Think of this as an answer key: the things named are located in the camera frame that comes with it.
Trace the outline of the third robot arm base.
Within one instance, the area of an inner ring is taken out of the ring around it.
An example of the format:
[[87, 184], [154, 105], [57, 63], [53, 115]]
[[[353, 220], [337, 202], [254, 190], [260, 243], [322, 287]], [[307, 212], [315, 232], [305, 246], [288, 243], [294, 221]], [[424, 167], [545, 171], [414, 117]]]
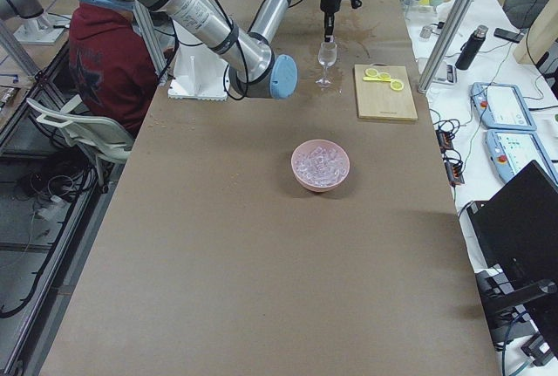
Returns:
[[13, 33], [21, 44], [54, 45], [63, 34], [54, 27], [38, 0], [1, 0], [1, 20], [22, 20]]

